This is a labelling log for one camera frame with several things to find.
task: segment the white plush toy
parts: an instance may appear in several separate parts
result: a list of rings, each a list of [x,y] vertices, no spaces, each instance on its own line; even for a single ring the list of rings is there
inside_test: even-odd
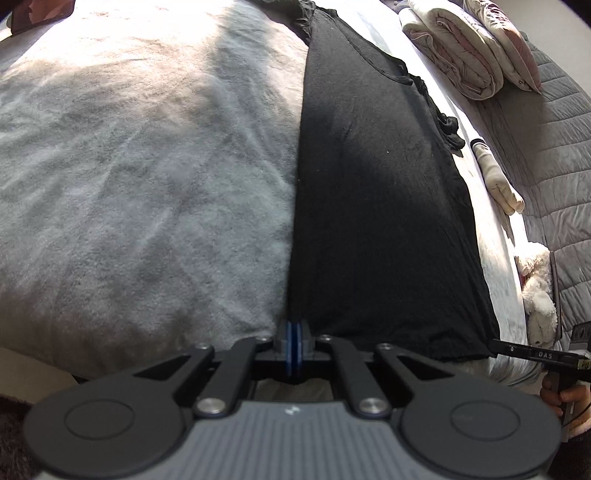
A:
[[[528,315],[530,345],[549,348],[554,344],[558,320],[552,301],[550,251],[542,244],[527,242],[515,247],[517,271],[525,277],[522,298]]]

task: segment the human hand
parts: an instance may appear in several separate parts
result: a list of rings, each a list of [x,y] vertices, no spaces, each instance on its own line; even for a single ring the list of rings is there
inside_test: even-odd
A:
[[[542,380],[540,397],[556,413],[558,417],[563,416],[560,405],[563,403],[574,402],[573,420],[569,428],[569,437],[576,437],[591,428],[591,410],[588,407],[591,404],[591,390],[588,385],[573,385],[560,392],[560,395],[552,391],[552,382],[547,374]]]

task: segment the round black pad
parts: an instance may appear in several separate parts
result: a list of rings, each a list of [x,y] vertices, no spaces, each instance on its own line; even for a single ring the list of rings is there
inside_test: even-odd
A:
[[[134,423],[134,411],[113,400],[91,400],[70,410],[66,427],[87,440],[106,440],[121,435]]]
[[[502,404],[472,401],[453,410],[452,425],[474,440],[502,440],[519,428],[519,416]]]
[[[160,384],[105,378],[52,395],[25,420],[31,452],[44,469],[72,478],[118,478],[158,463],[185,431]]]
[[[423,382],[400,429],[432,465],[475,479],[525,478],[560,444],[560,423],[539,398],[464,375]]]

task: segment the black t-shirt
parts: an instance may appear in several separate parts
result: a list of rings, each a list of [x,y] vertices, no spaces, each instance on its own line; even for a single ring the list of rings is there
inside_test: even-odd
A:
[[[489,356],[499,326],[474,212],[450,149],[464,141],[424,82],[310,1],[256,0],[309,45],[288,315],[373,349]]]

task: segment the pink pillowcase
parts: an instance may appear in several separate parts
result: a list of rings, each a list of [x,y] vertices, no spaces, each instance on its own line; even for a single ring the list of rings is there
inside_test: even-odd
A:
[[[503,10],[490,0],[465,0],[464,9],[479,19],[485,28],[503,46],[515,70],[523,78],[518,85],[522,90],[540,92],[540,71],[527,43],[507,18]]]

